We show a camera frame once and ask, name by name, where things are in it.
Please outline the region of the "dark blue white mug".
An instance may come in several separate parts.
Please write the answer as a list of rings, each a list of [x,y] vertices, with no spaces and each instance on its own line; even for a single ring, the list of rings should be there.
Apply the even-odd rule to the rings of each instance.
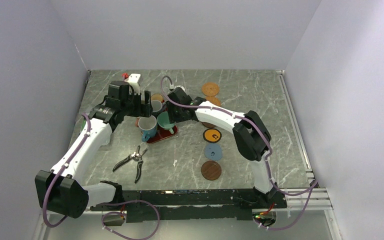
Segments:
[[[166,109],[166,105],[160,100],[152,100],[151,107],[152,107],[152,115],[156,118],[158,117],[159,114],[161,114]]]

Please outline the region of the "teal green cup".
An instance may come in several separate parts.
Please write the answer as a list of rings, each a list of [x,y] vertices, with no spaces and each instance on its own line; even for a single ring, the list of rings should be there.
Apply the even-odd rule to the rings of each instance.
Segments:
[[[170,122],[169,113],[167,111],[163,111],[157,116],[157,123],[161,128],[169,131],[170,134],[174,134],[174,127],[176,125],[175,123]]]

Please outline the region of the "dark wood coaster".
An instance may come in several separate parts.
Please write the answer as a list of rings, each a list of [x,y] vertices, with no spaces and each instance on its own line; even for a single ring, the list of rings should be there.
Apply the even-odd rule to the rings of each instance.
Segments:
[[[206,127],[206,128],[209,128],[209,129],[213,129],[216,127],[216,125],[214,124],[211,124],[211,123],[208,123],[208,122],[201,122],[201,124]]]
[[[217,180],[222,174],[222,167],[213,160],[206,161],[201,166],[202,176],[209,181]]]

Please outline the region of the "woven rattan coaster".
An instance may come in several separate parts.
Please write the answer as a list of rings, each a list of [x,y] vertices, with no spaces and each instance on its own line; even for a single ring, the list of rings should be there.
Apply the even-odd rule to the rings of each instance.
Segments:
[[[201,91],[205,96],[214,97],[219,93],[220,87],[214,82],[207,82],[202,85]]]
[[[222,105],[221,101],[215,96],[206,96],[205,99],[218,107]]]

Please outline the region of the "orange black rubber coaster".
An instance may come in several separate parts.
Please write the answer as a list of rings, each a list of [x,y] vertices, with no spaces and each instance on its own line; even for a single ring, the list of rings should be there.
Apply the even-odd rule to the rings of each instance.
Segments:
[[[222,133],[218,129],[208,128],[203,132],[202,137],[208,143],[214,143],[215,144],[221,140]]]

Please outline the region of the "blue rubber coaster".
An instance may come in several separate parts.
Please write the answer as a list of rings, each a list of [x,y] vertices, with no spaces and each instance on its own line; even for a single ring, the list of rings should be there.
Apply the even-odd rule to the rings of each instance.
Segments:
[[[209,143],[204,149],[204,155],[211,161],[219,161],[223,157],[222,148],[217,143]]]

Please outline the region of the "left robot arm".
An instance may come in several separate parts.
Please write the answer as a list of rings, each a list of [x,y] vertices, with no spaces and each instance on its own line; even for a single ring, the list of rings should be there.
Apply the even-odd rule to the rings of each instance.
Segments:
[[[112,81],[103,101],[83,114],[85,126],[66,154],[50,170],[36,175],[34,182],[43,213],[51,211],[76,219],[100,204],[119,209],[124,203],[122,186],[106,180],[82,186],[84,174],[125,117],[149,117],[152,112],[150,91],[141,91],[137,83]]]

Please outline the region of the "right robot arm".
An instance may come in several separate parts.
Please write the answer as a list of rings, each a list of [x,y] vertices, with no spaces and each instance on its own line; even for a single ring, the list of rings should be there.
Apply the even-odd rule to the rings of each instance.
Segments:
[[[162,95],[168,107],[170,122],[193,120],[209,123],[234,136],[237,150],[251,166],[255,200],[260,207],[267,208],[277,197],[282,196],[268,162],[273,152],[270,145],[271,135],[255,111],[235,112],[217,106],[202,97],[192,99],[180,87]]]

